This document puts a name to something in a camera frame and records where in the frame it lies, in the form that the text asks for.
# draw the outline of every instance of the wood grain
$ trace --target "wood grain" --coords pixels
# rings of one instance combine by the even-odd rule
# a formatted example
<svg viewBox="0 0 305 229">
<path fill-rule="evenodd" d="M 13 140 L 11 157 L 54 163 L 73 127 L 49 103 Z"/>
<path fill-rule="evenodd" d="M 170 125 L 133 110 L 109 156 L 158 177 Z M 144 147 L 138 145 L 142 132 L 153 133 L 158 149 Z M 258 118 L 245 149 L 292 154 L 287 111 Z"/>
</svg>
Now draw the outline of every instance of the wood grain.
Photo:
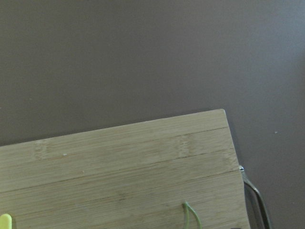
<svg viewBox="0 0 305 229">
<path fill-rule="evenodd" d="M 249 229 L 224 110 L 0 147 L 0 213 L 17 229 Z M 192 221 L 191 228 L 196 228 Z"/>
</svg>

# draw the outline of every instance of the yellow object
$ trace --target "yellow object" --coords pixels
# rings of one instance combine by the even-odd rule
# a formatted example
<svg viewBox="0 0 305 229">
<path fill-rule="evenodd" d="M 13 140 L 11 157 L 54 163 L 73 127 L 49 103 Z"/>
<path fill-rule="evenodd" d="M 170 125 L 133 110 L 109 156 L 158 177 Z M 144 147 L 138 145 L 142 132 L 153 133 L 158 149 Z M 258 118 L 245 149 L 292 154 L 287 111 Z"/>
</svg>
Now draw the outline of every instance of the yellow object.
<svg viewBox="0 0 305 229">
<path fill-rule="evenodd" d="M 0 216 L 0 229 L 11 229 L 11 216 L 9 214 Z"/>
</svg>

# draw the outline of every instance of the gray background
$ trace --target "gray background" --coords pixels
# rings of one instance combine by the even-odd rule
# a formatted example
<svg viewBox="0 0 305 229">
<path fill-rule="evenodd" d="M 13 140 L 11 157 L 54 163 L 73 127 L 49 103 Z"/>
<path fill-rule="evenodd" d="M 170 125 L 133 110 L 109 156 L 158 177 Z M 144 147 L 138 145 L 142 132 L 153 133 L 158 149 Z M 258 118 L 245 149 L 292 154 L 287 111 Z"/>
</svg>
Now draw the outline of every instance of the gray background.
<svg viewBox="0 0 305 229">
<path fill-rule="evenodd" d="M 304 228 L 305 1 L 7 0 L 0 43 L 1 145 L 224 108 L 274 228 Z"/>
</svg>

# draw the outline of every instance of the metal handle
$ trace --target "metal handle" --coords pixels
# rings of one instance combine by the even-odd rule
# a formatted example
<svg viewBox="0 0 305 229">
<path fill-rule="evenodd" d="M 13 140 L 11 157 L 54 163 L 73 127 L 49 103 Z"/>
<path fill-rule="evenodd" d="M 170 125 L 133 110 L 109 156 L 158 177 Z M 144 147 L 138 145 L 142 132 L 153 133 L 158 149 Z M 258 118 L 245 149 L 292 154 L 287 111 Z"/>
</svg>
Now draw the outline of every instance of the metal handle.
<svg viewBox="0 0 305 229">
<path fill-rule="evenodd" d="M 246 173 L 244 171 L 244 167 L 239 166 L 239 169 L 240 169 L 240 171 L 242 173 L 244 185 L 249 187 L 255 193 L 255 196 L 257 198 L 258 209 L 259 209 L 260 215 L 262 217 L 262 222 L 264 224 L 264 228 L 265 229 L 272 229 L 270 218 L 269 218 L 268 213 L 267 213 L 267 208 L 266 208 L 266 205 L 265 205 L 265 203 L 263 201 L 261 193 L 254 186 L 254 184 L 249 180 L 249 178 L 247 177 L 247 175 L 246 175 Z"/>
</svg>

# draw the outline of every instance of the green wire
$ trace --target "green wire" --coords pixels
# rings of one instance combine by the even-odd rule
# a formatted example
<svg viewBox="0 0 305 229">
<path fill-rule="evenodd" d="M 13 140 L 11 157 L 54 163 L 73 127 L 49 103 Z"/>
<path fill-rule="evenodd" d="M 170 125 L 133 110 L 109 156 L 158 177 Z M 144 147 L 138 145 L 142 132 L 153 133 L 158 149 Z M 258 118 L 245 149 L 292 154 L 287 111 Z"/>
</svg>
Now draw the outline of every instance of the green wire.
<svg viewBox="0 0 305 229">
<path fill-rule="evenodd" d="M 196 219 L 198 229 L 202 229 L 202 223 L 201 223 L 196 211 L 189 205 L 188 202 L 184 202 L 183 207 L 184 207 L 184 213 L 185 213 L 185 224 L 184 224 L 183 229 L 188 229 L 189 228 L 189 224 L 190 224 L 189 210 L 192 212 L 192 214 L 194 215 L 194 217 Z"/>
</svg>

